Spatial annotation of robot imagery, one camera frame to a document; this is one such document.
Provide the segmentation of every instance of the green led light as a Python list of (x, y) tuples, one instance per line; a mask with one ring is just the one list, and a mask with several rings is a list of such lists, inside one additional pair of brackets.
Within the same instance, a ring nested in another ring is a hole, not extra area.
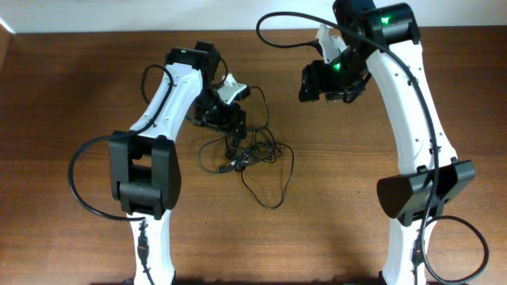
[(389, 17), (381, 17), (380, 20), (382, 21), (382, 24), (388, 25), (389, 24)]
[(340, 70), (340, 68), (341, 68), (341, 63), (337, 63), (337, 64), (333, 65), (333, 69), (334, 69), (335, 71), (339, 71), (339, 70)]

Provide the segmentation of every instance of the wooden surface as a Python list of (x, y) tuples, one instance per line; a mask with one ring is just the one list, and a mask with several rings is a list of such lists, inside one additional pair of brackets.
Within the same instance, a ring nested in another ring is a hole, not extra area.
[[(507, 278), (507, 28), (425, 28), (425, 69), (440, 120), (477, 177), (445, 213), (476, 225), (491, 250), (473, 284)], [(300, 42), (311, 31), (267, 32)], [(88, 139), (127, 130), (145, 109), (143, 68), (162, 63), (172, 46), (215, 42), (241, 82), (261, 86), (277, 139), (295, 151), (286, 204), (259, 207), (236, 173), (211, 175), (199, 147), (218, 137), (185, 122), (177, 141), (183, 186), (170, 222), (177, 276), (206, 280), (339, 282), (376, 276), (387, 257), (388, 219), (376, 181), (398, 173), (395, 140), (374, 82), (351, 104), (299, 103), (301, 70), (316, 51), (265, 46), (254, 32), (142, 32), (17, 35), (0, 77), (0, 283), (114, 283), (135, 271), (127, 223), (83, 210), (67, 185), (67, 166)], [(151, 79), (151, 90), (159, 78)], [(253, 94), (242, 103), (249, 124), (264, 111)], [(205, 155), (223, 162), (222, 147)], [(84, 155), (76, 181), (82, 196), (121, 214), (109, 190), (106, 145)], [(266, 203), (279, 199), (279, 165), (259, 165), (248, 179)], [(480, 264), (478, 240), (442, 222), (429, 258), (444, 277)]]
[(0, 72), (2, 71), (3, 62), (6, 58), (7, 48), (9, 47), (10, 38), (12, 35), (10, 32), (0, 25)]

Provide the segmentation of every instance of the white wall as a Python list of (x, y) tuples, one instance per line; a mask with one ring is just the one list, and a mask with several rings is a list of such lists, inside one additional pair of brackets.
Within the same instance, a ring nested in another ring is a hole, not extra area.
[[(334, 0), (1, 0), (0, 18), (15, 32), (254, 29), (281, 10), (333, 20)], [(377, 7), (403, 0), (375, 0)], [(405, 0), (420, 26), (507, 25), (506, 0)], [(316, 28), (296, 18), (264, 29)]]

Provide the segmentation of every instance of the black plastic housing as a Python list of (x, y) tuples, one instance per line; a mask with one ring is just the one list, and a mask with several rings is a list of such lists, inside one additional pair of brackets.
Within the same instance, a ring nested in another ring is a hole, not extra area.
[[(333, 11), (339, 25), (386, 48), (389, 44), (406, 40), (412, 40), (415, 44), (421, 40), (414, 12), (406, 3), (376, 9), (372, 0), (337, 0), (333, 4)], [(343, 40), (364, 60), (376, 50), (348, 34), (343, 34)]]
[(349, 73), (345, 64), (335, 70), (323, 60), (315, 60), (303, 69), (299, 101), (317, 101), (321, 93), (326, 94), (328, 101), (358, 97), (364, 90), (363, 76)]
[[(151, 167), (133, 163), (145, 155), (151, 156)], [(109, 163), (112, 197), (121, 202), (122, 211), (160, 219), (165, 210), (176, 206), (181, 173), (172, 140), (163, 135), (156, 139), (136, 136), (110, 140)]]
[[(429, 170), (379, 180), (377, 195), (386, 215), (398, 219), (404, 226), (410, 226), (413, 220), (421, 219), (433, 185), (434, 173), (434, 170)], [(431, 216), (442, 215), (444, 205), (456, 198), (474, 177), (472, 161), (440, 167)]]

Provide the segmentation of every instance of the wire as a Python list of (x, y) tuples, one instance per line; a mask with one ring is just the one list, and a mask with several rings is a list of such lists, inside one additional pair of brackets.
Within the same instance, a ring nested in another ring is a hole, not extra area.
[(306, 42), (306, 43), (299, 43), (299, 44), (275, 44), (275, 43), (272, 43), (270, 41), (268, 41), (266, 38), (264, 38), (261, 34), (261, 23), (263, 22), (264, 20), (264, 17), (262, 17), (259, 22), (257, 23), (257, 27), (255, 28), (255, 32), (257, 33), (257, 35), (259, 36), (259, 38), (267, 45), (271, 46), (271, 47), (274, 47), (274, 48), (298, 48), (298, 47), (314, 47), (316, 48), (316, 45), (319, 46), (319, 43), (318, 43), (318, 40), (311, 40), (309, 42)]
[(418, 279), (419, 277), (417, 277), (417, 276), (418, 276), (418, 272), (417, 272), (417, 265), (415, 265), (415, 264), (414, 264), (414, 270), (413, 270), (412, 272), (413, 272), (413, 274), (414, 274), (414, 285), (418, 285), (418, 284), (417, 284), (417, 279)]
[(227, 80), (227, 75), (229, 74), (229, 66), (227, 65), (227, 63), (225, 62), (225, 60), (223, 59), (223, 57), (220, 57), (220, 61), (223, 63), (223, 66), (225, 67), (225, 74), (224, 74), (224, 76), (222, 78), (222, 81), (220, 81), (217, 84), (214, 84), (213, 85), (214, 87), (222, 86), (223, 83)]
[[(248, 147), (241, 148), (239, 146), (241, 140), (240, 139), (234, 139), (228, 136), (223, 136), (218, 139), (213, 139), (210, 142), (206, 142), (200, 149), (197, 155), (197, 160), (199, 161), (200, 167), (204, 169), (208, 173), (214, 173), (214, 174), (220, 174), (220, 173), (229, 173), (231, 171), (240, 172), (241, 181), (245, 185), (245, 187), (250, 191), (250, 193), (253, 195), (254, 199), (264, 208), (268, 210), (274, 210), (280, 207), (287, 196), (287, 189), (288, 185), (291, 182), (292, 173), (294, 171), (294, 151), (292, 148), (282, 142), (277, 142), (273, 133), (268, 129), (270, 116), (269, 116), (269, 107), (266, 102), (266, 98), (264, 95), (264, 92), (259, 86), (251, 86), (250, 90), (252, 89), (258, 89), (262, 95), (262, 100), (264, 102), (265, 108), (266, 108), (266, 123), (262, 127), (250, 127), (248, 129), (249, 132), (252, 132), (252, 139), (250, 140), (250, 143)], [(225, 156), (227, 158), (231, 158), (231, 163), (225, 166), (219, 167), (217, 170), (209, 169), (206, 166), (204, 166), (202, 162), (202, 152), (204, 148), (207, 146), (217, 143), (221, 140), (225, 141)], [(265, 203), (263, 203), (257, 194), (255, 194), (254, 190), (245, 182), (245, 178), (243, 176), (244, 172), (246, 171), (246, 168), (252, 165), (255, 165), (259, 162), (264, 163), (275, 163), (276, 160), (282, 156), (283, 152), (280, 148), (280, 146), (287, 147), (291, 153), (292, 153), (292, 162), (291, 162), (291, 170), (288, 175), (287, 182), (285, 183), (285, 186), (281, 189), (281, 198), (280, 202), (278, 202), (274, 206), (268, 206)]]
[(107, 213), (104, 213), (103, 211), (99, 211), (97, 209), (95, 209), (94, 207), (90, 206), (87, 202), (85, 202), (85, 200), (79, 195), (78, 193), (78, 189), (76, 188), (76, 185), (74, 183), (74, 166), (75, 166), (75, 163), (76, 161), (78, 160), (79, 156), (86, 150), (88, 149), (89, 147), (97, 144), (97, 143), (100, 143), (100, 142), (104, 142), (104, 141), (109, 141), (109, 140), (116, 140), (116, 139), (125, 139), (125, 138), (131, 138), (133, 136), (136, 136), (136, 135), (139, 135), (143, 132), (145, 132), (147, 129), (149, 129), (151, 126), (154, 125), (155, 121), (157, 120), (158, 118), (158, 115), (160, 114), (160, 112), (162, 111), (162, 108), (164, 107), (164, 105), (166, 104), (166, 101), (167, 99), (169, 98), (169, 95), (171, 94), (171, 91), (173, 90), (173, 86), (174, 85), (174, 80), (173, 80), (173, 76), (171, 75), (171, 73), (163, 66), (160, 66), (158, 64), (151, 64), (150, 66), (148, 66), (145, 70), (144, 70), (144, 73), (143, 73), (143, 80), (141, 81), (141, 94), (143, 95), (143, 98), (147, 100), (146, 98), (146, 94), (144, 93), (144, 83), (146, 81), (146, 76), (148, 74), (148, 71), (151, 69), (151, 68), (158, 68), (158, 69), (161, 69), (163, 70), (167, 76), (170, 78), (170, 84), (169, 84), (169, 88), (166, 92), (166, 94), (164, 95), (164, 97), (162, 98), (162, 102), (161, 104), (158, 106), (158, 109), (157, 111), (155, 112), (155, 114), (153, 115), (153, 117), (148, 121), (148, 123), (146, 124), (146, 126), (140, 128), (139, 130), (137, 131), (129, 131), (128, 133), (126, 134), (120, 134), (120, 135), (105, 135), (105, 136), (101, 136), (101, 137), (98, 137), (98, 138), (95, 138), (95, 139), (91, 139), (90, 141), (88, 142), (85, 142), (84, 144), (82, 144), (78, 150), (76, 150), (76, 152), (74, 153), (74, 155), (72, 156), (72, 159), (71, 159), (71, 162), (69, 164), (69, 169), (68, 169), (68, 172), (67, 172), (67, 179), (69, 180), (69, 185), (71, 187), (71, 192), (72, 194), (74, 195), (74, 198), (79, 202), (79, 204), (81, 206), (83, 206), (87, 211), (90, 211), (91, 213), (94, 213), (95, 215), (98, 215), (102, 218), (105, 218), (105, 219), (110, 219), (110, 220), (113, 220), (113, 221), (121, 221), (121, 222), (138, 222), (138, 221), (143, 221), (144, 218), (125, 218), (125, 217), (120, 217), (120, 216), (115, 216), (115, 215), (110, 215), (110, 214), (107, 214)]
[(150, 281), (150, 285), (155, 285), (155, 282), (153, 282), (153, 279), (151, 278), (150, 269), (147, 265), (143, 265), (143, 272), (146, 273), (146, 277), (148, 278), (148, 281)]
[[(419, 246), (421, 246), (421, 257), (422, 257), (422, 260), (425, 263), (425, 266), (428, 269), (429, 274), (433, 278), (435, 278), (436, 281), (438, 281), (438, 282), (440, 282), (442, 284), (446, 284), (446, 285), (447, 284), (462, 284), (462, 283), (469, 282), (470, 280), (472, 280), (472, 279), (476, 278), (477, 276), (479, 276), (484, 271), (484, 269), (486, 268), (488, 260), (489, 260), (489, 256), (490, 256), (490, 252), (489, 252), (486, 240), (481, 235), (481, 233), (477, 229), (475, 229), (470, 223), (462, 220), (461, 218), (457, 218), (457, 217), (444, 216), (446, 218), (437, 217), (437, 218), (432, 218), (431, 221), (428, 221), (429, 212), (431, 210), (433, 198), (436, 195), (436, 187), (438, 185), (438, 180), (439, 180), (439, 175), (440, 175), (440, 168), (439, 168), (439, 162), (438, 162), (438, 144), (436, 142), (435, 127), (433, 125), (433, 119), (432, 119), (431, 114), (429, 112), (428, 105), (426, 104), (424, 95), (423, 95), (423, 93), (421, 91), (421, 87), (419, 86), (419, 83), (417, 82), (417, 79), (414, 77), (414, 75), (410, 71), (409, 67), (394, 52), (392, 52), (391, 50), (389, 50), (388, 47), (384, 47), (383, 45), (380, 45), (380, 44), (376, 43), (375, 41), (368, 39), (366, 36), (362, 36), (362, 35), (354, 32), (353, 30), (351, 30), (349, 28), (342, 27), (340, 25), (334, 24), (333, 22), (321, 19), (319, 17), (307, 15), (307, 14), (304, 14), (304, 13), (297, 13), (297, 12), (275, 12), (275, 13), (268, 13), (265, 16), (263, 16), (261, 19), (259, 19), (259, 21), (257, 23), (257, 27), (256, 27), (257, 35), (259, 36), (259, 38), (263, 42), (267, 43), (268, 45), (270, 45), (272, 47), (278, 48), (276, 46), (276, 44), (268, 42), (262, 36), (262, 34), (260, 32), (260, 27), (261, 27), (261, 23), (265, 19), (270, 18), (270, 17), (277, 17), (277, 16), (301, 17), (301, 18), (305, 18), (305, 19), (308, 19), (308, 20), (317, 21), (317, 22), (319, 22), (321, 24), (324, 24), (324, 25), (329, 25), (330, 27), (338, 29), (341, 32), (346, 33), (346, 34), (348, 34), (349, 36), (351, 36), (353, 38), (361, 40), (361, 41), (365, 42), (366, 44), (370, 44), (374, 48), (378, 48), (380, 51), (385, 52), (387, 55), (389, 55), (402, 68), (403, 72), (405, 72), (405, 74), (409, 78), (409, 81), (412, 83), (412, 86), (414, 87), (414, 90), (415, 90), (415, 92), (417, 94), (417, 98), (419, 99), (419, 101), (421, 103), (421, 107), (422, 107), (423, 113), (425, 114), (426, 123), (428, 124), (429, 135), (430, 135), (430, 138), (432, 140), (432, 149), (433, 149), (433, 160), (434, 160), (433, 184), (432, 184), (431, 190), (429, 192), (428, 201), (426, 202), (426, 205), (425, 205), (425, 211), (424, 211), (424, 215), (423, 215), (422, 222), (421, 222), (421, 228), (419, 230), (419, 243), (420, 243)], [(437, 221), (439, 219), (453, 219), (453, 220), (455, 220), (457, 222), (461, 222), (465, 226), (468, 226), (472, 231), (474, 231), (474, 233), (477, 235), (477, 237), (481, 240), (482, 246), (484, 247), (484, 259), (482, 261), (482, 264), (481, 264), (481, 266), (474, 273), (470, 274), (469, 276), (467, 276), (465, 278), (457, 279), (457, 280), (443, 279), (440, 276), (438, 276), (433, 271), (433, 269), (431, 268), (431, 266), (429, 265), (428, 257), (426, 256), (426, 251), (425, 251), (425, 247), (424, 247), (424, 238), (423, 237), (425, 236), (425, 229), (428, 226), (428, 224), (431, 223), (431, 222), (435, 222), (435, 221)]]

